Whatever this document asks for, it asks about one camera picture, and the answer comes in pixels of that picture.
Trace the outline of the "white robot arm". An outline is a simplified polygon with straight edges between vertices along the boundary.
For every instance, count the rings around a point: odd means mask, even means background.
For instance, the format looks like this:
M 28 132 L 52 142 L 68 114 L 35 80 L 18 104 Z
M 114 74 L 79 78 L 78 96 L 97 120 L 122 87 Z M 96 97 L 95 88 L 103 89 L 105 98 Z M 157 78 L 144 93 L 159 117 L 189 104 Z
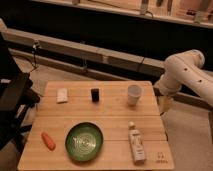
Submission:
M 213 110 L 213 76 L 202 67 L 205 57 L 199 50 L 189 50 L 170 55 L 164 61 L 164 73 L 156 82 L 158 104 L 161 112 L 169 110 L 172 100 Z M 199 99 L 179 95 L 186 86 L 199 96 Z

